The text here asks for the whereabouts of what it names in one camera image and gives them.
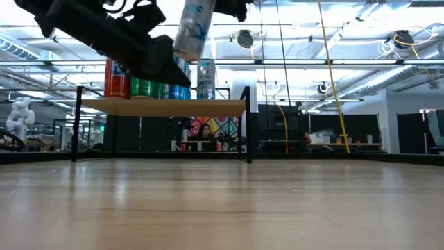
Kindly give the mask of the black partition panel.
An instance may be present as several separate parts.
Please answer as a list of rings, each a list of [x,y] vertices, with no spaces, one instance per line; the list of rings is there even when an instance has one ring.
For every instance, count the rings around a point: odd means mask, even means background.
[[[372,137],[372,143],[380,142],[378,115],[344,115],[343,121],[352,142],[368,143],[368,136]],[[312,133],[330,136],[330,142],[343,139],[338,115],[310,115],[309,125]]]
[[[420,113],[397,114],[400,153],[425,154],[424,122]]]

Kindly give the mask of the black aluminium table frame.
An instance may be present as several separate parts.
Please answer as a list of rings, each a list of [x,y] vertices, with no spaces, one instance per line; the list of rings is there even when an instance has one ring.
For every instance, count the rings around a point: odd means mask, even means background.
[[[24,152],[0,153],[0,165],[15,163],[36,163],[57,160],[82,160],[90,158],[145,158],[145,159],[223,159],[245,160],[245,153],[196,153],[196,152],[117,152],[81,151],[72,156],[71,152]],[[382,162],[434,165],[444,167],[444,156],[422,154],[386,153],[254,153],[251,160],[371,160]]]

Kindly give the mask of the wooden shelf with black legs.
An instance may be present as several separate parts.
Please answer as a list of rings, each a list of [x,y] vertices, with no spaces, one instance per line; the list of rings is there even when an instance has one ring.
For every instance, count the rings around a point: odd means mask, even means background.
[[[248,164],[253,161],[253,150],[250,128],[250,88],[246,86],[239,100],[231,99],[86,99],[82,98],[86,87],[76,88],[76,105],[74,116],[74,139],[72,142],[71,161],[78,159],[78,127],[80,112],[83,106],[93,108],[114,117],[111,158],[128,158],[131,152],[117,151],[117,130],[120,117],[237,117],[238,142],[237,158]]]

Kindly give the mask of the green Sprite can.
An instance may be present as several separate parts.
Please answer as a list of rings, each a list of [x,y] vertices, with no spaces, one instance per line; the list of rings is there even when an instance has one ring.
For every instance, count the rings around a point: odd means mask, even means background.
[[[169,89],[166,84],[156,83],[155,84],[155,98],[156,99],[167,99]]]
[[[153,81],[132,77],[130,80],[131,99],[155,99],[156,84]]]

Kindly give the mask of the tall white Celsius can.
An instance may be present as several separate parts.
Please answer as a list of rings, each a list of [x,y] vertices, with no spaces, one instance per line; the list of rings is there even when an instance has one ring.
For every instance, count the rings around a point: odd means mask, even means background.
[[[197,99],[215,99],[216,66],[213,60],[202,59],[197,67]]]
[[[173,50],[188,61],[199,60],[207,39],[216,0],[185,0]]]

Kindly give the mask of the black cabinet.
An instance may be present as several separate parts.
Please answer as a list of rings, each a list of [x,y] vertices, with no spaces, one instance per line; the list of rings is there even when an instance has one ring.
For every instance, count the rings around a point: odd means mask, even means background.
[[[301,153],[305,129],[295,107],[258,105],[258,150],[262,153]]]

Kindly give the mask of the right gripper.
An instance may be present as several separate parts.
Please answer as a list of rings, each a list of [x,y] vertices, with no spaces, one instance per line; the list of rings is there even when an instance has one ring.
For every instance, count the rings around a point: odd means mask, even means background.
[[[237,18],[238,22],[244,22],[247,17],[247,5],[254,0],[216,0],[214,12]]]

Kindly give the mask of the red Fanta strawberry can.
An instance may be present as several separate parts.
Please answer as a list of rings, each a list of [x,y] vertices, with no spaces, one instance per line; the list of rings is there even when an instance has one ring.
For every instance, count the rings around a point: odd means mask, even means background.
[[[130,79],[126,76],[117,61],[108,58],[105,64],[105,99],[128,99],[130,96]]]

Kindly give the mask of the colourful wall mural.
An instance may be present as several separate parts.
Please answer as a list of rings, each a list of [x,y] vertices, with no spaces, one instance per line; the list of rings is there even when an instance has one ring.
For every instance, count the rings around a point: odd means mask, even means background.
[[[237,137],[238,119],[236,117],[191,117],[191,128],[188,135],[198,135],[201,124],[209,125],[214,137],[218,137],[220,134]]]

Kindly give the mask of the blue silver Red Bull can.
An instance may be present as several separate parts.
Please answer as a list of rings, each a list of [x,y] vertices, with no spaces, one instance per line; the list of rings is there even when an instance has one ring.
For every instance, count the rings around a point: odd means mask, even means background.
[[[173,57],[175,63],[179,66],[182,72],[186,75],[186,77],[191,79],[191,70],[189,68],[189,62],[180,58],[178,56]],[[166,85],[167,89],[164,97],[166,99],[179,99],[179,100],[187,100],[191,99],[191,88],[183,87],[179,85]]]

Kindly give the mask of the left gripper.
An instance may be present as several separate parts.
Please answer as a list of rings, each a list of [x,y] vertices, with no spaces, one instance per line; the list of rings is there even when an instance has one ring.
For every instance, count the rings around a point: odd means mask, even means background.
[[[102,3],[51,3],[44,14],[50,25],[117,61],[130,76],[190,87],[191,81],[173,57],[167,35],[128,32]]]

